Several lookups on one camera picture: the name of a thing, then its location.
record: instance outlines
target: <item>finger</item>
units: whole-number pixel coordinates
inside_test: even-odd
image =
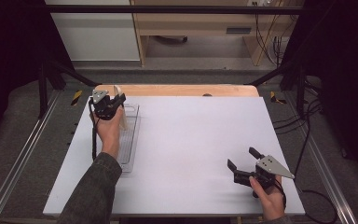
[[[124,114],[124,108],[123,106],[119,106],[116,110],[116,114],[113,116],[113,122],[119,124],[121,118],[123,117],[123,114]]]
[[[251,182],[252,189],[257,194],[258,198],[260,199],[261,203],[267,203],[269,201],[267,193],[263,190],[260,183],[253,178],[252,176],[249,177],[249,181]]]
[[[282,184],[282,177],[280,175],[275,175],[275,179],[278,181],[278,183]]]

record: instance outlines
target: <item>white table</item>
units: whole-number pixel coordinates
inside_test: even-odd
[[[254,171],[254,147],[287,167],[261,97],[128,96],[140,106],[132,173],[116,187],[113,215],[121,217],[235,217],[261,214],[248,187],[227,168]],[[85,107],[48,197],[44,214],[58,216],[92,163],[91,122]],[[286,213],[304,214],[293,180],[283,178]]]

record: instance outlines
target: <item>white cabinet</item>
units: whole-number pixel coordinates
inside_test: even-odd
[[[48,5],[129,5],[128,0],[46,0]],[[72,61],[139,61],[131,14],[52,13]]]

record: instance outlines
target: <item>black cable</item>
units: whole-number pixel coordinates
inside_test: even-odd
[[[282,194],[283,208],[286,208],[286,194],[283,191],[283,186],[277,179],[275,179],[275,182],[276,182],[276,183],[274,183],[275,188],[277,188],[279,190],[279,192]]]
[[[307,108],[307,113],[305,114],[306,116],[306,120],[307,120],[307,125],[308,125],[308,130],[307,130],[307,134],[305,136],[305,140],[304,140],[304,143],[303,143],[303,146],[301,148],[301,151],[300,151],[300,156],[298,158],[298,161],[297,161],[297,165],[296,165],[296,169],[295,169],[295,173],[294,175],[297,176],[297,172],[298,172],[298,167],[302,161],[302,157],[303,157],[303,154],[304,154],[304,151],[305,151],[305,146],[307,145],[307,142],[308,142],[308,138],[310,137],[310,106],[313,105],[315,102],[318,102],[319,99],[316,99],[314,101],[312,101],[309,105],[308,105],[308,108]]]
[[[274,56],[276,58],[276,65],[279,67],[281,65],[284,52],[281,51],[281,44],[282,44],[282,37],[281,36],[274,36],[274,39],[272,40],[272,49],[274,52]]]
[[[92,105],[92,98],[89,99],[89,116],[91,117],[91,121],[92,121],[92,153],[91,153],[91,157],[92,157],[92,160],[95,161],[95,158],[97,158],[97,124],[98,124],[98,121],[100,121],[100,120],[98,119],[97,123],[95,122],[95,118],[92,113],[91,105]]]
[[[336,223],[337,219],[338,219],[338,212],[337,212],[337,209],[336,207],[334,206],[333,202],[331,202],[331,200],[323,195],[322,193],[318,192],[318,191],[315,191],[315,190],[311,190],[311,189],[304,189],[304,190],[301,190],[303,193],[314,193],[314,194],[317,194],[319,196],[322,196],[323,198],[325,198],[327,200],[328,203],[330,203],[331,207],[333,208],[334,210],[334,218],[332,221],[329,221],[329,222],[322,222],[312,216],[310,216],[308,213],[305,213],[305,216],[308,217],[310,220],[316,222],[316,223],[320,223],[320,224],[333,224],[333,223]]]
[[[310,107],[311,107],[314,103],[316,103],[316,102],[318,102],[318,101],[319,101],[319,99],[316,99],[316,100],[312,101],[312,102],[308,105],[308,108],[307,108],[306,120],[307,120],[308,130],[307,130],[307,134],[306,134],[306,138],[305,138],[305,140],[304,140],[303,146],[302,146],[302,148],[301,148],[300,156],[299,156],[299,158],[298,158],[297,165],[296,165],[296,170],[295,170],[295,173],[294,173],[294,175],[295,175],[295,179],[294,179],[295,183],[296,183],[296,177],[297,177],[297,172],[298,172],[299,164],[300,164],[301,161],[302,161],[302,157],[303,157],[303,155],[304,155],[305,147],[306,147],[306,144],[307,144],[308,139],[309,139],[309,137],[310,137],[310,111],[311,111]],[[334,204],[331,202],[331,200],[330,200],[329,198],[327,198],[327,197],[326,197],[325,195],[323,195],[322,193],[317,192],[317,191],[315,191],[315,190],[311,190],[311,189],[302,190],[302,192],[315,193],[315,194],[318,194],[318,195],[322,196],[323,198],[325,198],[325,199],[331,204],[331,206],[333,207],[334,213],[335,213],[335,216],[334,216],[333,220],[330,221],[330,222],[322,222],[322,221],[320,221],[320,220],[317,220],[317,219],[314,218],[314,217],[311,217],[311,216],[310,216],[309,214],[307,214],[307,213],[305,214],[306,217],[308,217],[308,218],[311,219],[312,221],[314,221],[314,222],[316,222],[316,223],[320,223],[320,224],[333,224],[333,223],[335,223],[335,222],[337,221],[337,219],[338,219],[337,209],[336,209],[336,207],[334,206]]]
[[[271,22],[271,25],[268,29],[268,34],[267,34],[267,38],[269,37],[269,33],[271,32],[271,29],[272,29],[272,26],[273,24],[275,23],[275,21],[279,18],[279,15],[274,15],[274,19],[272,20]],[[272,61],[272,59],[269,57],[269,54],[268,54],[268,49],[266,47],[266,42],[264,42],[263,40],[263,36],[261,35],[260,33],[260,29],[258,27],[258,14],[255,14],[255,39],[258,43],[258,46],[260,46],[260,48],[263,50],[264,54],[267,56],[268,60],[271,62],[271,63],[275,63]]]
[[[293,129],[290,129],[290,130],[288,130],[288,131],[286,131],[286,132],[283,132],[283,133],[276,133],[276,134],[278,135],[278,134],[290,133],[290,132],[292,132],[292,131],[296,130],[297,128],[299,128],[299,127],[303,126],[304,124],[305,124],[305,121],[304,121],[304,122],[302,122],[300,125],[298,125],[298,126],[294,127]]]
[[[320,109],[318,108],[318,106],[320,106],[321,104],[318,104],[316,106],[314,106],[313,108],[310,109],[310,111],[307,111],[306,112],[306,116],[312,116],[314,115],[316,112],[318,112]],[[294,115],[292,116],[290,119],[293,119],[295,117],[298,117],[298,115]],[[285,122],[285,121],[288,121],[290,119],[285,119],[285,120],[278,120],[278,121],[274,121],[273,123],[277,123],[277,122]],[[290,125],[293,125],[294,123],[296,123],[297,121],[300,121],[302,120],[302,118],[298,118],[298,119],[295,119],[293,121],[291,121],[290,123],[287,123],[287,124],[284,124],[282,126],[279,126],[279,127],[274,127],[274,130],[278,130],[278,129],[282,129],[282,128],[286,128],[286,127],[289,127]]]
[[[292,25],[294,24],[295,22],[292,20],[292,22],[290,22],[290,24],[286,27],[286,29],[283,31],[283,33],[281,34],[281,37],[284,36],[284,34],[289,30],[290,27],[292,27]]]

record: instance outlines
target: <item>wrist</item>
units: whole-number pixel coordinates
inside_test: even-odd
[[[101,152],[107,153],[117,160],[118,157],[118,144],[117,143],[103,143]]]

